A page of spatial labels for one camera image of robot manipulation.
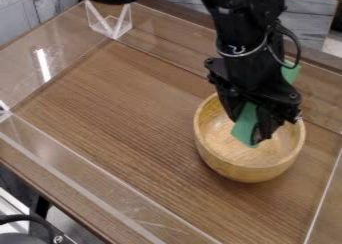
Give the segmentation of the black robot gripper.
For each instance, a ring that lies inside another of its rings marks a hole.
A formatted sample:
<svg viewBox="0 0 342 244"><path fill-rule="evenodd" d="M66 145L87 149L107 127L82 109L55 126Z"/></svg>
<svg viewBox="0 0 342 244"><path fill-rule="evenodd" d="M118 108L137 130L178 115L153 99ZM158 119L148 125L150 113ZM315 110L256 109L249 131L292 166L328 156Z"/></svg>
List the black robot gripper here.
<svg viewBox="0 0 342 244"><path fill-rule="evenodd" d="M282 77L281 66L270 56L262 56L261 59L210 57L205 67L209 70L209 81L217 88L220 101L233 121L238 120L248 102L257 105L252 145L270 139L286 122L298 122L302 97Z"/></svg>

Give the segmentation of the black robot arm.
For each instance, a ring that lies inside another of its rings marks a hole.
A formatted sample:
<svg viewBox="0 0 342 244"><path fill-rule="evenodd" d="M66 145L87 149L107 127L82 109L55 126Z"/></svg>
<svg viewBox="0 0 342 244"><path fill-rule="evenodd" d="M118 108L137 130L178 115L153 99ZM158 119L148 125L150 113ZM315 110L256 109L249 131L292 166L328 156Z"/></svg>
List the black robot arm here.
<svg viewBox="0 0 342 244"><path fill-rule="evenodd" d="M201 0L216 27L220 56L206 60L209 81L234 122L233 136L254 147L285 123L301 119L302 97L293 86L300 63L285 60L281 22L286 0Z"/></svg>

